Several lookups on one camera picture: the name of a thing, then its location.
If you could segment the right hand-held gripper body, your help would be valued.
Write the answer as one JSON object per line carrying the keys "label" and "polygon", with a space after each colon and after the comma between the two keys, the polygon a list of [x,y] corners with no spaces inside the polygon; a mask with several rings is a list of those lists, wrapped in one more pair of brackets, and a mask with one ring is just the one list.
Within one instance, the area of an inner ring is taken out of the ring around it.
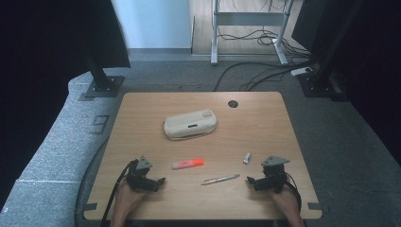
{"label": "right hand-held gripper body", "polygon": [[285,172],[285,164],[288,162],[289,159],[286,158],[269,156],[261,163],[265,177],[256,180],[255,184],[259,185],[262,190],[272,189],[276,193],[279,193],[288,180],[287,173]]}

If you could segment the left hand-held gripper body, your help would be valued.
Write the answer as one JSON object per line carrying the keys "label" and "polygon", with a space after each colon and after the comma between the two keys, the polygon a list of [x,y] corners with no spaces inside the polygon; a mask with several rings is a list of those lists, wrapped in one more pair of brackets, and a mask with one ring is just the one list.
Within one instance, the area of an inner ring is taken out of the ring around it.
{"label": "left hand-held gripper body", "polygon": [[151,167],[151,162],[145,156],[141,156],[139,159],[135,159],[128,164],[126,181],[132,190],[150,191],[151,187],[160,186],[157,181],[147,178]]}

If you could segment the silver pen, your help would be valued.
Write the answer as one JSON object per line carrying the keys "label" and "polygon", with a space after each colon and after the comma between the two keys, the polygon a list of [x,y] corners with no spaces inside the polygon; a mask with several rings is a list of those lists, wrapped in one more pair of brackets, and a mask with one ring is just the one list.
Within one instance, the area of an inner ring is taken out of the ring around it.
{"label": "silver pen", "polygon": [[210,184],[214,184],[214,183],[222,183],[225,181],[230,181],[230,180],[236,179],[239,176],[240,176],[240,174],[231,174],[231,175],[227,175],[227,176],[223,176],[223,177],[217,177],[215,179],[205,180],[200,185],[210,185]]}

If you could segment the orange highlighter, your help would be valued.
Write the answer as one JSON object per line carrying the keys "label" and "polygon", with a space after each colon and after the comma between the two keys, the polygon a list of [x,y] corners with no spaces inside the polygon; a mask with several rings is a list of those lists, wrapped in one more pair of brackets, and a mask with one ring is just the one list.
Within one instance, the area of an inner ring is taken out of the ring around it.
{"label": "orange highlighter", "polygon": [[178,169],[184,169],[184,168],[189,168],[189,167],[202,166],[203,164],[204,164],[204,160],[202,158],[199,158],[199,159],[175,162],[171,165],[171,167],[173,170],[178,170]]}

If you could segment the cream pencil case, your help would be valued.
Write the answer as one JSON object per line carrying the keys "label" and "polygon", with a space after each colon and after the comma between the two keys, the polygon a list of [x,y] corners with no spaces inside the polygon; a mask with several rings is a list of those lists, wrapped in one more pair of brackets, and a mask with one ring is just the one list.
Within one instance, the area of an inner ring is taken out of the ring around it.
{"label": "cream pencil case", "polygon": [[202,136],[217,126],[218,119],[210,109],[168,116],[163,124],[165,134],[171,140]]}

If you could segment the person's left hand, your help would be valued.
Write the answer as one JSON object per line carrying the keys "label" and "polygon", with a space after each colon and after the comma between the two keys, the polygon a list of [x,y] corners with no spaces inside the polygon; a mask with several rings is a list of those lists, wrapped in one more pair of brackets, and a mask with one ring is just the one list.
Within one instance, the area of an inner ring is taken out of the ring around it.
{"label": "person's left hand", "polygon": [[123,181],[115,194],[113,216],[126,218],[146,195],[145,192],[132,190],[129,184]]}

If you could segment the person's right hand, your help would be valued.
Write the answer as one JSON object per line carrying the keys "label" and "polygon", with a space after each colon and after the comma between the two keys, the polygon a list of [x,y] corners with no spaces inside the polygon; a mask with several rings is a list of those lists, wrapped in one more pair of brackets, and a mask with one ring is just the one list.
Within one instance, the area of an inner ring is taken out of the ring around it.
{"label": "person's right hand", "polygon": [[298,201],[293,190],[284,185],[279,193],[274,190],[269,191],[270,199],[276,208],[287,218],[298,218],[300,216],[298,210]]}

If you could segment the black metal stand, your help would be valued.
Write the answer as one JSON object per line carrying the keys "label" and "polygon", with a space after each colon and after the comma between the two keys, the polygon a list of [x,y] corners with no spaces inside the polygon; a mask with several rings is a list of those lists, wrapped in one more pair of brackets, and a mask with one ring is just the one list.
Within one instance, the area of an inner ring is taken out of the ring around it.
{"label": "black metal stand", "polygon": [[346,92],[340,87],[342,74],[337,72],[340,53],[345,47],[357,14],[365,0],[318,0],[321,2],[321,18],[317,35],[324,38],[314,52],[319,69],[298,77],[306,97],[328,97],[334,101],[346,101]]}
{"label": "black metal stand", "polygon": [[83,57],[93,77],[83,98],[116,97],[125,78],[123,76],[107,76],[87,47],[83,50]]}

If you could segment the white power strip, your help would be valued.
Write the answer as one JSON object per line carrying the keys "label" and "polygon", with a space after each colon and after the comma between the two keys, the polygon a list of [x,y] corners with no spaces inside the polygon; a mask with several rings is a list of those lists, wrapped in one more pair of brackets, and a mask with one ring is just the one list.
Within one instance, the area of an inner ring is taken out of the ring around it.
{"label": "white power strip", "polygon": [[298,68],[290,71],[290,74],[294,77],[302,75],[302,74],[307,74],[311,73],[313,70],[310,67],[303,67],[303,68]]}

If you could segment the black curtain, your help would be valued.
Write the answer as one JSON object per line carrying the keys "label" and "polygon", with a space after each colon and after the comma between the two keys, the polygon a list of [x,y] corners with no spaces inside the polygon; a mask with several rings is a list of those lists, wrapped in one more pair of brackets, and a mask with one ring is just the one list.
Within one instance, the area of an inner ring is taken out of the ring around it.
{"label": "black curtain", "polygon": [[[321,2],[304,0],[292,38],[311,53],[324,41],[317,35]],[[340,87],[401,162],[401,0],[365,0],[340,53]]]}
{"label": "black curtain", "polygon": [[130,61],[112,0],[0,0],[0,208],[71,79]]}

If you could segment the white desk frame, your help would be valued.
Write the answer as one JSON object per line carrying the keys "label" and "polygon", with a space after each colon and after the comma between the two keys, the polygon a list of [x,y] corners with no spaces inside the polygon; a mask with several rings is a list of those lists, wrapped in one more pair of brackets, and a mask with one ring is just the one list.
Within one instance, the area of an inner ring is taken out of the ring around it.
{"label": "white desk frame", "polygon": [[276,38],[272,40],[279,62],[288,64],[282,42],[294,0],[288,0],[280,12],[225,12],[219,11],[219,0],[212,0],[213,36],[211,42],[211,64],[218,64],[218,28],[220,26],[279,26]]}

